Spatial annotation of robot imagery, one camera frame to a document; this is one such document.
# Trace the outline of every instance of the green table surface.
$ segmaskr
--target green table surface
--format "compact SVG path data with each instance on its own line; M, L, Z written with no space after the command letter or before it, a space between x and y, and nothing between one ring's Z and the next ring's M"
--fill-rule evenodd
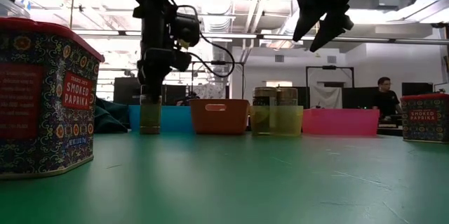
M449 146L397 137L96 135L69 173L0 181L0 223L449 223Z

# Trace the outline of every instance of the dark green fabric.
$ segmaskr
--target dark green fabric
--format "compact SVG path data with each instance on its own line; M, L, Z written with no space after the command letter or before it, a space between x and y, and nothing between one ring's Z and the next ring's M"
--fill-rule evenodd
M95 133L127 133L128 106L96 98L94 125Z

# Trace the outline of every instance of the black shirt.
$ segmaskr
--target black shirt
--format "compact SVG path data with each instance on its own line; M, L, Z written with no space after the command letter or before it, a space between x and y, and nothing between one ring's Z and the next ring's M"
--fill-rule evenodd
M390 116L396 114L396 105L399 104L398 96L394 91L381 92L378 91L374 95L373 106L376 106L380 110L380 114L384 116Z

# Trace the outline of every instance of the ornate patterned tin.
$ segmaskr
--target ornate patterned tin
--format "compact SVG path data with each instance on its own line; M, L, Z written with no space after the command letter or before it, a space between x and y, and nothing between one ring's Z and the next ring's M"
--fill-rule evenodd
M402 97L404 140L449 143L449 95Z
M100 61L66 27L0 18L0 179L54 176L93 158Z

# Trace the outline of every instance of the pink plastic bin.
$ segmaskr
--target pink plastic bin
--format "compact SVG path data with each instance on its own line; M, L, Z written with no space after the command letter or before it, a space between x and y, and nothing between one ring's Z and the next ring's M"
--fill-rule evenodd
M376 136L379 110L304 110L303 133L325 136Z

